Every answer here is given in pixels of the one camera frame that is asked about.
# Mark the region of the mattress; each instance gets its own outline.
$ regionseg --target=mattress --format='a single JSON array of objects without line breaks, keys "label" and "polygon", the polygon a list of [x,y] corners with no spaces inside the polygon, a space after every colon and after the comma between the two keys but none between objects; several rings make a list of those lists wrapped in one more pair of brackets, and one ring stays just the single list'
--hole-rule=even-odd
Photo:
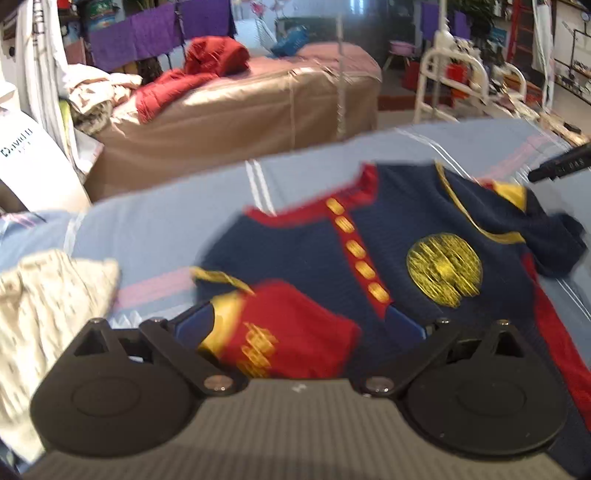
[{"label": "mattress", "polygon": [[[50,248],[63,248],[74,257],[115,258],[121,266],[121,285],[109,321],[115,327],[136,327],[144,319],[172,318],[193,305],[196,291],[189,266],[246,206],[278,211],[298,205],[350,182],[360,165],[371,160],[437,160],[465,176],[517,181],[525,168],[566,148],[557,137],[516,119],[374,132],[108,199],[86,215],[40,212],[4,217],[0,271],[13,267],[24,255]],[[547,210],[566,210],[591,231],[591,212],[586,207],[590,180],[591,173],[583,172],[531,187]],[[590,272],[587,258],[567,281],[541,279],[588,365],[591,317],[585,294],[591,292]]]},{"label": "mattress", "polygon": [[[345,44],[347,137],[375,128],[379,66]],[[97,135],[105,148],[85,188],[96,201],[252,157],[336,140],[338,51],[310,44],[297,57],[258,57],[240,75],[188,93],[141,125],[135,99]]]}]

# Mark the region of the white paper bag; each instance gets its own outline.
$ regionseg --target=white paper bag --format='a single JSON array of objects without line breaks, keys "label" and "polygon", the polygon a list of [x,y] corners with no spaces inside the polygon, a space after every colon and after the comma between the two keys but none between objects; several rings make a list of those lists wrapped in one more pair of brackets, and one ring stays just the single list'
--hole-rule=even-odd
[{"label": "white paper bag", "polygon": [[83,212],[90,200],[66,156],[26,113],[0,108],[0,179],[31,211]]}]

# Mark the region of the yellow emblem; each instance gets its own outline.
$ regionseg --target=yellow emblem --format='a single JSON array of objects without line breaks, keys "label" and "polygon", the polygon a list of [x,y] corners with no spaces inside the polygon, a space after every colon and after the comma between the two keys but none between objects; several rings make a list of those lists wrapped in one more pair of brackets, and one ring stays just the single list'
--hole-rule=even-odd
[{"label": "yellow emblem", "polygon": [[451,233],[421,238],[408,251],[407,268],[417,287],[434,302],[459,307],[482,284],[482,264],[464,239]]},{"label": "yellow emblem", "polygon": [[274,344],[277,339],[269,330],[260,328],[252,323],[245,323],[248,328],[246,344],[242,346],[242,353],[248,359],[239,361],[238,368],[249,377],[268,377],[271,362],[268,357],[275,352]]}]

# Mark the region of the purple cloth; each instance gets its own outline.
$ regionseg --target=purple cloth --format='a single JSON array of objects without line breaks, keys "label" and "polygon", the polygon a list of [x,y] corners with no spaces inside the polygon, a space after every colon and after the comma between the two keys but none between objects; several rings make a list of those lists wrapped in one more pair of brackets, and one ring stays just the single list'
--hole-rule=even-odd
[{"label": "purple cloth", "polygon": [[453,34],[456,37],[466,38],[470,40],[470,27],[468,26],[468,19],[466,14],[456,12],[453,18]]},{"label": "purple cloth", "polygon": [[229,0],[188,0],[180,4],[187,40],[206,35],[230,35]]},{"label": "purple cloth", "polygon": [[423,2],[422,7],[421,32],[423,32],[423,39],[433,41],[433,36],[439,27],[439,6]]},{"label": "purple cloth", "polygon": [[136,60],[131,18],[110,27],[89,32],[92,58],[95,65],[106,72]]},{"label": "purple cloth", "polygon": [[150,8],[131,17],[136,60],[157,57],[181,44],[174,4]]},{"label": "purple cloth", "polygon": [[[187,39],[232,33],[229,0],[188,0],[179,8]],[[140,12],[89,35],[95,65],[107,72],[181,45],[174,4]]]},{"label": "purple cloth", "polygon": [[[450,30],[455,37],[470,39],[470,27],[468,26],[466,15],[461,12],[455,12],[453,24]],[[421,11],[421,31],[425,40],[433,41],[436,30],[439,28],[439,5],[422,3]]]}]

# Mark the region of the crumpled blanket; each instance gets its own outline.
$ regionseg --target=crumpled blanket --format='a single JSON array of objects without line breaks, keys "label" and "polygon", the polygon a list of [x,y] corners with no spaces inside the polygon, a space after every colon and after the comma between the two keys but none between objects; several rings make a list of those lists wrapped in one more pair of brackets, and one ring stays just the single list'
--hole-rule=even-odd
[{"label": "crumpled blanket", "polygon": [[130,99],[142,83],[140,75],[106,73],[89,65],[68,65],[64,78],[74,127],[87,135],[100,132],[113,108]]},{"label": "crumpled blanket", "polygon": [[57,358],[115,297],[119,265],[49,250],[0,274],[0,438],[27,462],[43,452],[29,405]]},{"label": "crumpled blanket", "polygon": [[140,88],[135,105],[142,124],[154,119],[168,104],[217,77],[243,72],[249,54],[244,45],[230,37],[194,38],[182,69],[164,72]]}]

